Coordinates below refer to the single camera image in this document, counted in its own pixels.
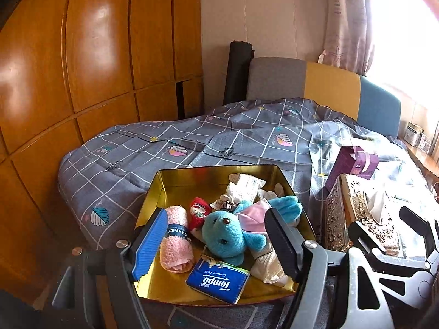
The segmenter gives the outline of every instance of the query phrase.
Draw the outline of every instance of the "purple cardboard box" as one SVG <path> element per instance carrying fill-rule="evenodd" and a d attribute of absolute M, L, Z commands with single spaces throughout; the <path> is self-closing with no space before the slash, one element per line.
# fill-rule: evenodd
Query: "purple cardboard box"
<path fill-rule="evenodd" d="M 369 154 L 358 146 L 342 146 L 335 160 L 325 187 L 331 191 L 335 180 L 340 174 L 356 174 L 361 178 L 370 179 L 378 165 L 378 156 Z"/>

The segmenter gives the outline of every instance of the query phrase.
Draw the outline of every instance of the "blue tissue packet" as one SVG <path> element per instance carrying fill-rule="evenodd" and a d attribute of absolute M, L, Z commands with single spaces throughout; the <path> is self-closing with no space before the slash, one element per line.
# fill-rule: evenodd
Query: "blue tissue packet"
<path fill-rule="evenodd" d="M 201 293 L 229 304 L 236 304 L 250 271 L 201 255 L 186 284 Z"/>

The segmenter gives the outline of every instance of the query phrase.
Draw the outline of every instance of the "window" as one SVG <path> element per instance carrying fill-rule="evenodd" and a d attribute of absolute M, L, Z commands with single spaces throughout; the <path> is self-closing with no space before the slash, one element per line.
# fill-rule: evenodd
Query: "window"
<path fill-rule="evenodd" d="M 375 55 L 368 76 L 439 109 L 439 21 L 423 0 L 371 0 Z"/>

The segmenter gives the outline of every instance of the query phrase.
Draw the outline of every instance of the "patterned curtain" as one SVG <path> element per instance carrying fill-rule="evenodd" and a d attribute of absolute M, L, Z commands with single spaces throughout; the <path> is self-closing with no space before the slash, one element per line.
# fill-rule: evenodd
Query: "patterned curtain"
<path fill-rule="evenodd" d="M 329 0 L 319 63 L 366 75 L 374 54 L 370 0 Z"/>

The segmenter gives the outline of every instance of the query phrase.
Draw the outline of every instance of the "plush toy arm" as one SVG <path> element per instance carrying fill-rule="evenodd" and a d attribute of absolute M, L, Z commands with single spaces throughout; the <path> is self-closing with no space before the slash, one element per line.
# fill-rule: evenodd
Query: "plush toy arm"
<path fill-rule="evenodd" d="M 255 234 L 253 232 L 242 232 L 244 241 L 248 248 L 253 251 L 262 251 L 262 249 L 267 244 L 267 238 L 262 234 Z"/>
<path fill-rule="evenodd" d="M 223 261 L 234 266 L 239 266 L 244 262 L 244 254 L 239 254 L 233 257 L 224 257 Z"/>
<path fill-rule="evenodd" d="M 243 211 L 244 209 L 247 209 L 252 203 L 250 203 L 248 200 L 243 200 L 241 201 L 238 206 L 236 207 L 235 211 L 233 212 L 233 214 L 237 214 L 240 211 Z"/>
<path fill-rule="evenodd" d="M 298 201 L 297 196 L 287 195 L 277 199 L 271 199 L 268 203 L 276 208 L 279 214 L 284 218 L 286 223 L 295 221 L 302 212 L 302 204 Z"/>

